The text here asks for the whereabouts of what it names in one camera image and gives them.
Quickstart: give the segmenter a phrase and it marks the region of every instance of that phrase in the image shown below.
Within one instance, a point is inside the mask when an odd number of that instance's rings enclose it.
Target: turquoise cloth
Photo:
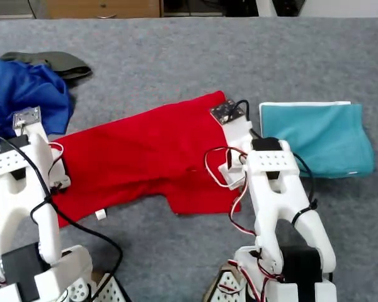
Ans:
[[[365,176],[374,171],[374,151],[362,126],[361,105],[262,104],[260,118],[263,137],[288,141],[316,177]]]

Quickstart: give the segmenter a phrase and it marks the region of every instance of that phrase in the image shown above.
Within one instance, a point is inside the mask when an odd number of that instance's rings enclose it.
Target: gray carpet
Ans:
[[[69,133],[218,89],[249,99],[256,125],[262,101],[363,104],[376,171],[319,181],[318,211],[337,256],[338,301],[378,302],[378,19],[0,22],[0,55],[46,50],[70,52],[94,69],[73,90]],[[175,216],[161,196],[108,214],[82,223],[123,247],[117,277],[134,301],[200,301],[219,266],[252,243],[226,215]],[[253,224],[249,198],[238,219]],[[116,255],[107,244],[73,228],[61,235],[65,247],[87,246],[97,269],[112,267]],[[280,224],[278,236],[288,243],[294,234]],[[36,238],[26,221],[15,246]]]

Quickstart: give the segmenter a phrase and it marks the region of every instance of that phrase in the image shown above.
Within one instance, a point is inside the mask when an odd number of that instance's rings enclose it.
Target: wooden cabinet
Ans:
[[[160,0],[47,0],[49,16],[58,18],[158,18]]]

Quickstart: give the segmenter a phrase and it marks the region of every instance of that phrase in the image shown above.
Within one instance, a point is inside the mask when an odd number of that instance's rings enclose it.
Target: blue garment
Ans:
[[[36,106],[47,134],[65,134],[73,112],[65,82],[45,65],[0,60],[0,135],[15,136],[13,113]]]
[[[316,177],[364,176],[374,151],[362,126],[361,105],[261,105],[264,137],[286,140]]]

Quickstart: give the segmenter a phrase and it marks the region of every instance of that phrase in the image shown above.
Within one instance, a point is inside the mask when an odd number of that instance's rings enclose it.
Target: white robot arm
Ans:
[[[89,252],[80,245],[61,250],[57,213],[47,202],[50,188],[71,184],[61,151],[50,147],[39,108],[16,113],[13,126],[18,136],[9,141],[31,162],[9,143],[0,144],[0,277],[6,282],[0,302],[91,302],[97,285]],[[29,216],[38,225],[39,242],[11,250],[18,225]],[[118,301],[125,301],[112,282]],[[107,296],[102,301],[113,299]]]
[[[241,247],[229,263],[242,272],[250,296],[257,301],[336,302],[335,285],[323,278],[323,273],[332,273],[336,267],[335,253],[305,194],[290,146],[274,138],[253,140],[251,122],[233,106],[228,102],[211,111],[222,125],[228,146],[241,151],[231,149],[230,161],[219,171],[230,189],[247,182],[256,237],[254,245]],[[275,234],[279,219],[293,223],[307,246],[280,247]],[[219,282],[217,291],[222,286]],[[238,301],[248,301],[246,287],[236,294]],[[219,293],[210,295],[209,301],[220,301],[216,297],[220,298]]]

